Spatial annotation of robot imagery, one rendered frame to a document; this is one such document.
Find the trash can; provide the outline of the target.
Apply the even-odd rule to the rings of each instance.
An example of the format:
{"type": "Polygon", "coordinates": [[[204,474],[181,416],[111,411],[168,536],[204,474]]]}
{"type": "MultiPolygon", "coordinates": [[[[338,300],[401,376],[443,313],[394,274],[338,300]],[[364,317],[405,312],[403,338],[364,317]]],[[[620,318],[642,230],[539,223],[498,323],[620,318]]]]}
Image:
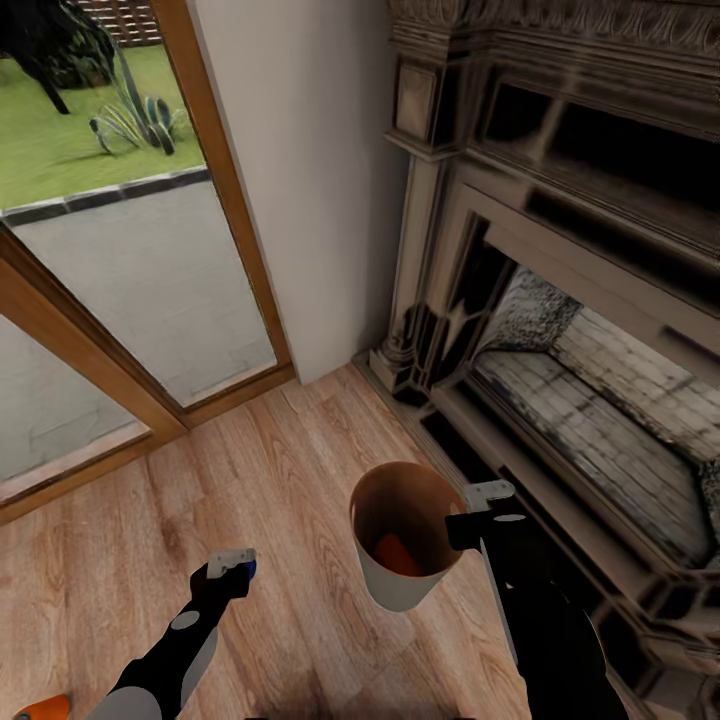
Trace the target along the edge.
{"type": "Polygon", "coordinates": [[[385,463],[363,475],[351,495],[349,519],[373,599],[389,611],[409,611],[457,564],[463,551],[450,546],[445,518],[467,504],[450,481],[410,461],[385,463]],[[400,538],[422,576],[386,570],[372,552],[378,536],[400,538]]]}

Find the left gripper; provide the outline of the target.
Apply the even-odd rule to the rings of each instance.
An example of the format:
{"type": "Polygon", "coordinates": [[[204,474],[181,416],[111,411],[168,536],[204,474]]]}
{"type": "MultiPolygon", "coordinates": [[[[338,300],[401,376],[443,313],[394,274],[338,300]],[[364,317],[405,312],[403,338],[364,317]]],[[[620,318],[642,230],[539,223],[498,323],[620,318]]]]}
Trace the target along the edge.
{"type": "Polygon", "coordinates": [[[199,569],[190,578],[190,591],[192,601],[206,591],[212,591],[221,596],[223,609],[226,609],[231,599],[245,598],[249,592],[249,568],[243,566],[227,567],[227,572],[218,579],[207,579],[206,569],[199,569]]]}

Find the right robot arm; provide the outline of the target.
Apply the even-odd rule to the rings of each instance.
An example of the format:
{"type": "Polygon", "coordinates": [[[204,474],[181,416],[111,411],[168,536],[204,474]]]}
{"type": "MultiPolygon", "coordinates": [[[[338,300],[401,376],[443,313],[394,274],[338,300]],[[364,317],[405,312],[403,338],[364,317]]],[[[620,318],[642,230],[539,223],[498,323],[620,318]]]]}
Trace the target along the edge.
{"type": "Polygon", "coordinates": [[[465,485],[468,512],[445,522],[455,551],[483,554],[533,720],[629,720],[605,677],[605,654],[589,616],[551,583],[553,564],[538,527],[524,515],[488,508],[487,501],[514,494],[503,479],[465,485]]]}

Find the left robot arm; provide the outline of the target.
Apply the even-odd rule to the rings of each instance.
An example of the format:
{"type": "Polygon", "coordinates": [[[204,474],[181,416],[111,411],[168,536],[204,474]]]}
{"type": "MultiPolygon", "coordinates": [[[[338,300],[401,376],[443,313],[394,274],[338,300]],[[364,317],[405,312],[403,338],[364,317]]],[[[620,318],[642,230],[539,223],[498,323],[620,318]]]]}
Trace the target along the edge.
{"type": "Polygon", "coordinates": [[[133,660],[117,685],[83,720],[172,720],[213,660],[217,625],[231,599],[249,592],[254,548],[212,552],[190,578],[192,601],[170,622],[165,637],[133,660]],[[228,567],[234,565],[232,567],[228,567]]]}

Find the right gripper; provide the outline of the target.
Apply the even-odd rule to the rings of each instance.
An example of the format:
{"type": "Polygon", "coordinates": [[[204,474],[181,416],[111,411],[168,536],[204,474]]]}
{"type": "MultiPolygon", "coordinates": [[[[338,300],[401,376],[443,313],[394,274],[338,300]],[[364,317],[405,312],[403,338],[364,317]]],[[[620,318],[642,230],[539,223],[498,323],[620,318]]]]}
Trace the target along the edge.
{"type": "Polygon", "coordinates": [[[481,552],[481,549],[478,548],[478,544],[476,544],[476,526],[478,526],[478,522],[484,518],[484,516],[492,516],[494,514],[509,514],[509,512],[504,509],[493,509],[488,511],[483,511],[480,513],[471,513],[470,515],[468,513],[462,513],[459,515],[449,515],[445,518],[450,546],[455,551],[466,551],[470,549],[477,549],[478,552],[481,552]]]}

